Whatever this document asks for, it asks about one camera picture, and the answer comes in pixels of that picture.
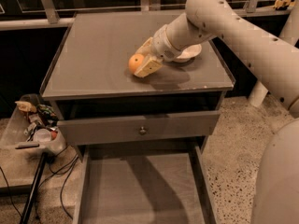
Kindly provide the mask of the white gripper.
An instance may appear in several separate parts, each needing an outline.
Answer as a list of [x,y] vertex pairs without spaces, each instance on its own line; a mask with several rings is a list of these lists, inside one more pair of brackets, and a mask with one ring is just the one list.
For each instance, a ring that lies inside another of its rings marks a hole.
[[146,56],[134,58],[134,61],[137,62],[137,68],[134,72],[136,77],[147,77],[162,67],[162,62],[155,56],[166,62],[172,62],[181,54],[181,51],[174,48],[169,41],[166,29],[166,25],[161,27],[152,38],[147,39],[135,52]]

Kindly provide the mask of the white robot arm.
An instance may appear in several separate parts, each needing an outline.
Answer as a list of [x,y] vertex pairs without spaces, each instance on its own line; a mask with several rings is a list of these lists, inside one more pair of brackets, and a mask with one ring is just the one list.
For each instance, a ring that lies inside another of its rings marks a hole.
[[[161,27],[130,58],[136,77],[211,37],[220,38],[293,117],[299,115],[299,49],[242,19],[225,0],[187,0],[185,11]],[[256,179],[251,224],[299,224],[299,119],[266,146]]]

